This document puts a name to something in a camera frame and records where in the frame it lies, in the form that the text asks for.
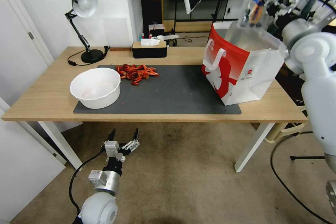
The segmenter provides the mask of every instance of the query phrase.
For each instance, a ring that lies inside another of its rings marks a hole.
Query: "plastic bowl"
[[[111,68],[94,68],[74,78],[70,93],[85,107],[100,109],[114,103],[120,94],[120,75]]]

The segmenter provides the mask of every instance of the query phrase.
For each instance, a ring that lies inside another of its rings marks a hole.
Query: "lamp base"
[[[104,53],[100,50],[92,49],[82,54],[81,59],[85,63],[96,63],[104,58]]]

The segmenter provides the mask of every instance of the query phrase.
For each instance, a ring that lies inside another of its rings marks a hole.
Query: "red crayfish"
[[[150,76],[159,76],[154,67],[146,67],[146,65],[127,65],[116,66],[115,69],[120,74],[121,79],[132,80],[132,85],[139,85],[142,79],[148,79]]]

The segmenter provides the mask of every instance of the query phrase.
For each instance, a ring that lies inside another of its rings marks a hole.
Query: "black desk lamp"
[[[84,38],[84,36],[79,33],[76,26],[72,22],[72,19],[77,16],[82,18],[92,16],[96,12],[96,9],[98,7],[98,0],[71,0],[71,5],[72,9],[67,12],[65,16],[77,33],[80,41],[85,46],[86,52],[84,52],[81,56],[82,61],[85,63],[95,63],[104,59],[105,55],[102,51],[90,49],[90,44]]]

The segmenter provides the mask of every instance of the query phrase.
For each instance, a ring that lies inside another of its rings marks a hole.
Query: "door hinge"
[[[31,32],[28,32],[28,35],[29,35],[29,37],[33,40],[34,39],[34,36],[33,36],[33,34],[31,33]]]

